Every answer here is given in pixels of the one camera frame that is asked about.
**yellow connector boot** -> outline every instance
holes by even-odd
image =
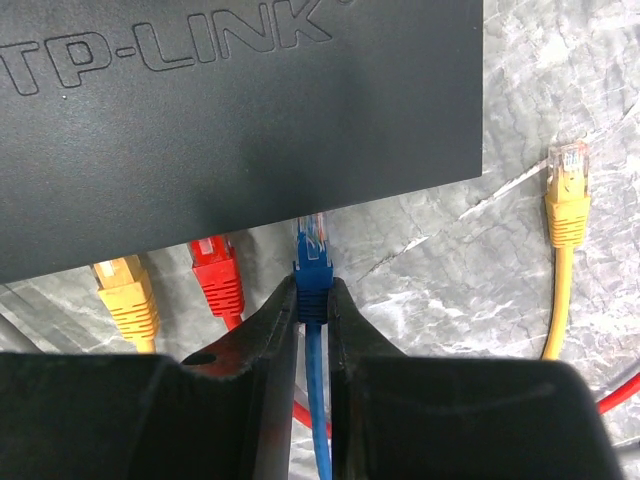
[[[138,256],[96,263],[93,270],[100,284],[98,295],[124,339],[135,343],[139,353],[154,353],[158,308]]]
[[[545,197],[551,243],[556,249],[553,317],[542,358],[560,355],[569,318],[573,251],[584,242],[591,198],[588,195],[589,149],[580,141],[549,150]]]

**marble surface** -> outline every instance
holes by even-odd
[[[330,212],[336,271],[409,354],[537,357],[553,265],[541,162],[549,145],[587,137],[593,206],[561,358],[600,396],[640,367],[640,1],[486,0],[484,29],[482,178]],[[291,226],[232,239],[250,314],[290,271]],[[184,246],[143,260],[159,351],[181,360],[224,333]],[[0,286],[0,313],[46,351],[132,352],[95,290],[88,268]],[[640,398],[605,422],[612,442],[640,436]],[[293,429],[290,477],[316,478],[310,433]],[[625,473],[640,479],[640,464]]]

